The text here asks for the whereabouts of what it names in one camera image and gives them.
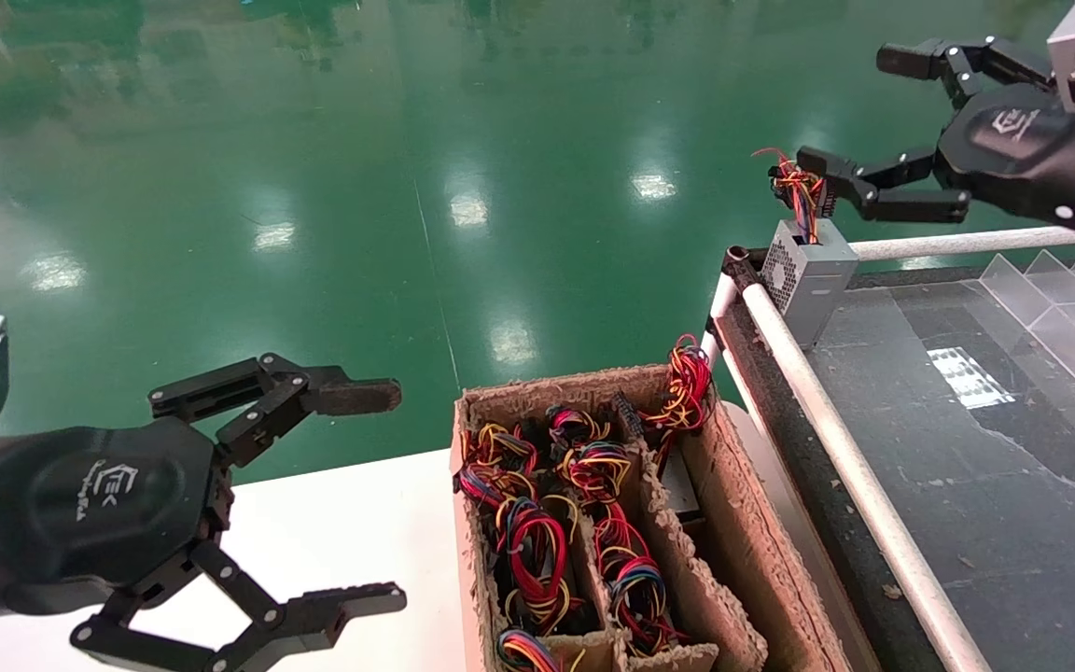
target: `cardboard divider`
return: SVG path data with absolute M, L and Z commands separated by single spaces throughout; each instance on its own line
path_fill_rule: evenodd
M 692 641 L 719 645 L 717 672 L 759 671 L 768 656 L 765 640 L 754 630 L 741 601 L 696 557 L 696 544 L 671 510 L 654 463 L 645 462 L 639 476 L 640 510 L 632 524 L 660 567 L 675 626 Z
M 846 672 L 840 639 L 803 568 L 737 430 L 718 404 L 679 448 L 700 510 L 701 556 L 749 612 L 768 642 L 768 669 Z
M 627 655 L 622 669 L 625 672 L 708 672 L 719 654 L 720 647 L 716 645 L 672 647 L 653 658 Z
M 618 639 L 615 631 L 586 633 L 584 637 L 569 638 L 564 634 L 554 634 L 541 638 L 556 660 L 562 660 L 562 669 L 571 669 L 576 657 L 584 654 L 575 672 L 621 672 L 616 659 L 614 642 Z

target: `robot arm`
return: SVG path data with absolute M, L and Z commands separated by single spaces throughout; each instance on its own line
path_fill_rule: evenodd
M 4 341 L 0 347 L 1 409 Z M 105 603 L 71 634 L 74 647 L 102 662 L 264 672 L 285 655 L 333 647 L 350 618 L 405 607 L 396 584 L 278 604 L 218 546 L 234 501 L 231 467 L 250 463 L 312 413 L 396 408 L 396 380 L 350 380 L 341 367 L 266 354 L 162 386 L 148 400 L 155 420 L 143 427 L 0 439 L 0 615 Z M 213 442 L 191 426 L 241 406 Z M 213 650 L 128 628 L 138 610 L 162 604 L 200 574 L 252 618 L 230 645 Z
M 865 218 L 956 223 L 978 200 L 1075 229 L 1075 103 L 1064 108 L 1046 60 L 1001 39 L 933 39 L 914 47 L 888 44 L 877 65 L 890 74 L 943 83 L 952 116 L 935 147 L 864 167 L 803 147 L 797 156 L 802 170 L 823 177 L 832 195 Z M 985 88 L 983 77 L 1001 86 Z M 1062 89 L 1075 99 L 1075 82 L 1065 80 Z M 940 190 L 901 188 L 929 175 Z

